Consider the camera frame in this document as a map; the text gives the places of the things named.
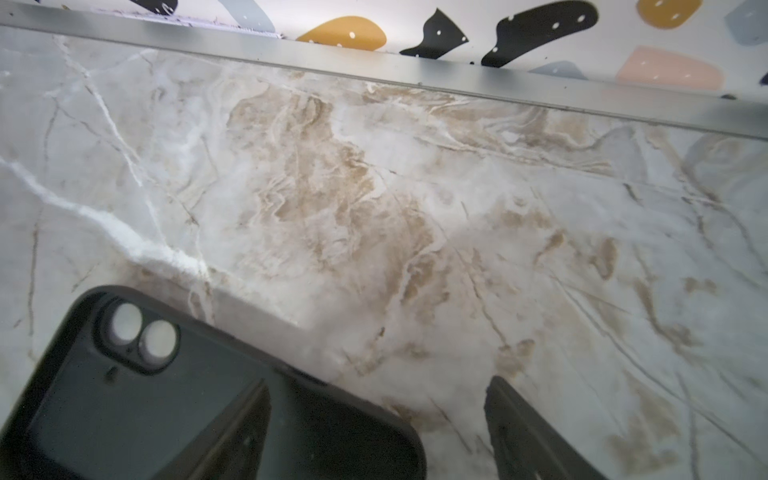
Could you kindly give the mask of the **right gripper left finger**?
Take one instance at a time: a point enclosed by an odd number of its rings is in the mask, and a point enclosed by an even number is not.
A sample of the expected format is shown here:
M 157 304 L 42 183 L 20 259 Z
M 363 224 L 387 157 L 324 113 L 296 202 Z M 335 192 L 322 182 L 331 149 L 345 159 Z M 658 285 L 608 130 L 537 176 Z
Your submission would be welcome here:
M 271 417 L 263 379 L 158 382 L 149 400 L 163 428 L 154 479 L 255 479 Z

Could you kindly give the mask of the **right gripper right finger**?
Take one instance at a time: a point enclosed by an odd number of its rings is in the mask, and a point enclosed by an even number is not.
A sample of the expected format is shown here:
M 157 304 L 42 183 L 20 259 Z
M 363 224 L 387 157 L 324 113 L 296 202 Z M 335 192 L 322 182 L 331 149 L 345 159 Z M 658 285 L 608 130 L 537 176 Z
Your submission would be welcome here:
M 484 412 L 501 479 L 605 479 L 500 376 L 490 381 Z

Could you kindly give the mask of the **black phone case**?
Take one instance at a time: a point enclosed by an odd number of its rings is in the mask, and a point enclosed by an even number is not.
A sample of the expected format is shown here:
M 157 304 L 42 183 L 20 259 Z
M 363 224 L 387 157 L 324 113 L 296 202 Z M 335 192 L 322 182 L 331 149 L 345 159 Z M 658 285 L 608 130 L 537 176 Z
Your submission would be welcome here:
M 422 479 L 396 415 L 146 294 L 69 307 L 1 434 L 5 479 Z

